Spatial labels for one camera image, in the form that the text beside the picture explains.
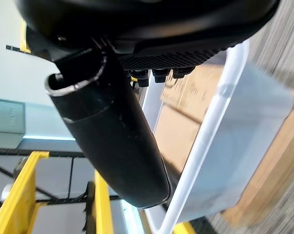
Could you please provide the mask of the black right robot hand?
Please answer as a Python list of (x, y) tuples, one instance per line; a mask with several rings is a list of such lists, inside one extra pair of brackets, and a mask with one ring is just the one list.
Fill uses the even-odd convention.
[(56, 65), (45, 90), (85, 157), (138, 208), (171, 185), (130, 84), (163, 83), (258, 32), (277, 0), (18, 0), (33, 54)]

